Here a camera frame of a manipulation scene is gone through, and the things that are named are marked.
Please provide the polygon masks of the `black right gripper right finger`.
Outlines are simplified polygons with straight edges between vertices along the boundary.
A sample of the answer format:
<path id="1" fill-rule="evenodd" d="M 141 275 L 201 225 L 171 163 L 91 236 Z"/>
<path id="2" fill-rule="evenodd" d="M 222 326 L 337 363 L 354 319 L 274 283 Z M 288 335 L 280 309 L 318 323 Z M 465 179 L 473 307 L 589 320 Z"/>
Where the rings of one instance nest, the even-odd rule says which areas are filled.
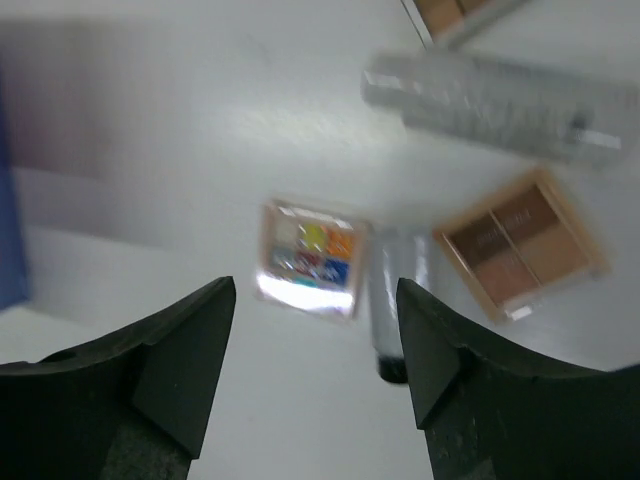
<path id="1" fill-rule="evenodd" d="M 598 371 L 514 343 L 412 280 L 397 313 L 437 479 L 635 479 L 639 369 Z"/>

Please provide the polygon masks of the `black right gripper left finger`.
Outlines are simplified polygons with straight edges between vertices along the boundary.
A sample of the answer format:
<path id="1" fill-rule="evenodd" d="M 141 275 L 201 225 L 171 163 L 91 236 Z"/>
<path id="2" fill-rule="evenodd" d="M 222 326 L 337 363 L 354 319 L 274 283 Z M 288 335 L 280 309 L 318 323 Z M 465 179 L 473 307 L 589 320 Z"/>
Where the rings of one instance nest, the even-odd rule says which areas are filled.
<path id="1" fill-rule="evenodd" d="M 236 288 L 173 305 L 37 362 L 1 368 L 5 479 L 184 479 L 202 451 Z"/>

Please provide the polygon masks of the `clear tube with black cap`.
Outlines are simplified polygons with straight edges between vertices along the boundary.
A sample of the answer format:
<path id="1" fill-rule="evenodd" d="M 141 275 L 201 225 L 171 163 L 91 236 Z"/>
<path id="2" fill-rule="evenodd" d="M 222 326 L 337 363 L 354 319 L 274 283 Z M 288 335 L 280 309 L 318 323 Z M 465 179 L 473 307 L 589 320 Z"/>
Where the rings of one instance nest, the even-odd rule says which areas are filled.
<path id="1" fill-rule="evenodd" d="M 408 382 L 399 330 L 396 291 L 401 278 L 429 285 L 430 236 L 424 229 L 389 228 L 375 233 L 368 267 L 372 346 L 377 372 L 387 383 Z"/>

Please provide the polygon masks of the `colourful eyeshadow palette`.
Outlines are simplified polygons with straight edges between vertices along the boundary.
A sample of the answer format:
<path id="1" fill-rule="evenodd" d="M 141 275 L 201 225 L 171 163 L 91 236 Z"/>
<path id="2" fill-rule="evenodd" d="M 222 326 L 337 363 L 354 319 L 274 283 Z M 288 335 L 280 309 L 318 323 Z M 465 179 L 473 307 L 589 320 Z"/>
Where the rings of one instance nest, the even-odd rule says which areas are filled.
<path id="1" fill-rule="evenodd" d="M 354 316 L 370 225 L 283 200 L 263 207 L 255 283 L 260 299 L 320 316 Z"/>

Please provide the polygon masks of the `clear lip gloss tube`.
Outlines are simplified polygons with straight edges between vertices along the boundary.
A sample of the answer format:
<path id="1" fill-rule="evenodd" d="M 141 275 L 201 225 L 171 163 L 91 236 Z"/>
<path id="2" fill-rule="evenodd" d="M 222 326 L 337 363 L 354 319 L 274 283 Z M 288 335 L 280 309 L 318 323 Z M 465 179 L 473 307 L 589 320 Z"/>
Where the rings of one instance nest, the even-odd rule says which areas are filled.
<path id="1" fill-rule="evenodd" d="M 415 128 L 543 160 L 607 168 L 639 140 L 638 86 L 485 55 L 378 54 L 361 93 Z"/>

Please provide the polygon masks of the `purple blue drawer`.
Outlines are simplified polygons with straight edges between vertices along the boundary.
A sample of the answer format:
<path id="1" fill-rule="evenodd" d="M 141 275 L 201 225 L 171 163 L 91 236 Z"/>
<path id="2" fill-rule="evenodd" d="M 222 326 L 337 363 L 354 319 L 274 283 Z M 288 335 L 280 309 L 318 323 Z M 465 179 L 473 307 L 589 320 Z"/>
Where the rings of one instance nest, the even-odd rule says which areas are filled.
<path id="1" fill-rule="evenodd" d="M 30 297 L 28 268 L 11 168 L 8 125 L 1 102 L 1 310 Z"/>

